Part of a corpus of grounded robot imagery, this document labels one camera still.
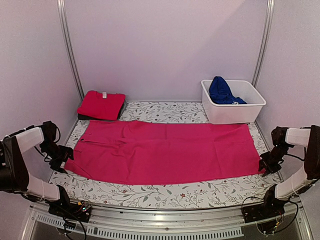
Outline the pink garment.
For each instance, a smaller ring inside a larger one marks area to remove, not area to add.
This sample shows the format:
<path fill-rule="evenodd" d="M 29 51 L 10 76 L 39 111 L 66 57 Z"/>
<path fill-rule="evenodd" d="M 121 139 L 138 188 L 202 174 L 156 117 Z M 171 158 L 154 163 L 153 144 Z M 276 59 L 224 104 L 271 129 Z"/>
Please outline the pink garment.
<path fill-rule="evenodd" d="M 124 185 L 171 185 L 255 175 L 246 124 L 90 121 L 65 169 Z"/>

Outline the magenta t-shirt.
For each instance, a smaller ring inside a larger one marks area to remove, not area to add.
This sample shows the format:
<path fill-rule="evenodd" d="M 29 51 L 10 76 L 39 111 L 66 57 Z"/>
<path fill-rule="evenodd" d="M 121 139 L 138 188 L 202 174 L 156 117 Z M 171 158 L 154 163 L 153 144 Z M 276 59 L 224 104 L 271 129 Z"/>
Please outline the magenta t-shirt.
<path fill-rule="evenodd" d="M 90 90 L 77 109 L 77 114 L 91 117 L 117 118 L 119 111 L 126 100 L 122 93 L 107 93 Z"/>

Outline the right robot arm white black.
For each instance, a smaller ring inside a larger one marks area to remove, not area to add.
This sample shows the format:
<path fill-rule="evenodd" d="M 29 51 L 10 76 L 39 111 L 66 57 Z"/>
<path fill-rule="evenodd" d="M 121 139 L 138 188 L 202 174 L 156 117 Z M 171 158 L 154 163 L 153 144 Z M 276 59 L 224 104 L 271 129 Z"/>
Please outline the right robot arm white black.
<path fill-rule="evenodd" d="M 269 218 L 284 213 L 284 205 L 320 180 L 320 127 L 281 127 L 271 131 L 272 150 L 260 155 L 258 170 L 265 175 L 281 171 L 283 181 L 271 186 L 258 207 Z"/>

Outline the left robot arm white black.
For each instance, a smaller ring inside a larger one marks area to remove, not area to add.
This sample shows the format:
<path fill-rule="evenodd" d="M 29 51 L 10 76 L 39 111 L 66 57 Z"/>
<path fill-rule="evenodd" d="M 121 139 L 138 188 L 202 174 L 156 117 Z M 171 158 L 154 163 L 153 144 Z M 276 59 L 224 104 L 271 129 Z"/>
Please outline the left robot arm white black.
<path fill-rule="evenodd" d="M 23 158 L 23 153 L 39 146 L 38 152 L 46 154 L 50 168 L 66 173 L 61 165 L 74 159 L 74 150 L 57 144 L 60 134 L 55 123 L 46 121 L 6 135 L 0 141 L 0 190 L 30 202 L 44 201 L 63 217 L 70 217 L 75 210 L 65 188 L 33 176 Z"/>

